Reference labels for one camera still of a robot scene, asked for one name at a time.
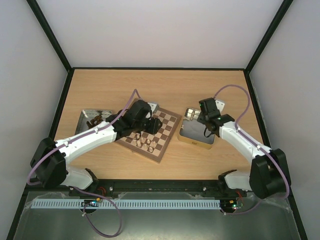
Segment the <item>gold tin tray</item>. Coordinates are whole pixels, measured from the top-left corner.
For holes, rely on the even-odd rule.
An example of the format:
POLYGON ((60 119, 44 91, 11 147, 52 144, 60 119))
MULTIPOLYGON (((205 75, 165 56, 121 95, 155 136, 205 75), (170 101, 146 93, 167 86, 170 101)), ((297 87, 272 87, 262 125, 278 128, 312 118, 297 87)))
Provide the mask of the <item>gold tin tray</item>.
POLYGON ((211 135, 210 137, 204 137, 205 125, 199 123, 197 120, 187 120, 185 118, 185 114, 188 109, 198 110, 196 108, 186 108, 184 116, 180 122, 177 139, 183 143, 191 144, 207 150, 211 149, 214 144, 215 136, 211 135))

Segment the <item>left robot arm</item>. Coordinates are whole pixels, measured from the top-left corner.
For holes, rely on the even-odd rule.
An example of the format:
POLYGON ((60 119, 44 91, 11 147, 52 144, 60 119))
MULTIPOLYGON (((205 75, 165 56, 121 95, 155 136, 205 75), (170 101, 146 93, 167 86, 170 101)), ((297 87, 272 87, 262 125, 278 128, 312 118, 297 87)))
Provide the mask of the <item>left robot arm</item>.
POLYGON ((133 132, 156 134, 162 127, 159 118, 153 117, 158 104, 141 99, 130 107, 103 119, 98 125, 74 136, 53 141, 43 139, 31 160, 30 185, 41 185, 46 189, 68 186, 86 190, 94 183, 95 175, 90 169, 79 169, 71 162, 81 155, 105 144, 128 137, 133 132))

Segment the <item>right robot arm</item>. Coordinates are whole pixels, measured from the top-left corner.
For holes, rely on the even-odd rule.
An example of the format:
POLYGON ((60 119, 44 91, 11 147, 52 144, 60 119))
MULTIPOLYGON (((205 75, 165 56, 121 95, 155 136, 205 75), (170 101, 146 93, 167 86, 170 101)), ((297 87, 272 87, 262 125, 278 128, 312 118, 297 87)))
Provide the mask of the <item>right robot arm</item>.
POLYGON ((231 144, 250 163, 249 172, 230 170, 219 176, 218 191, 229 196, 235 189, 251 191, 265 199, 275 194, 290 193, 289 177, 285 174, 286 155, 280 149, 261 144, 240 128, 229 114, 221 114, 214 98, 199 101, 197 121, 205 130, 231 144))

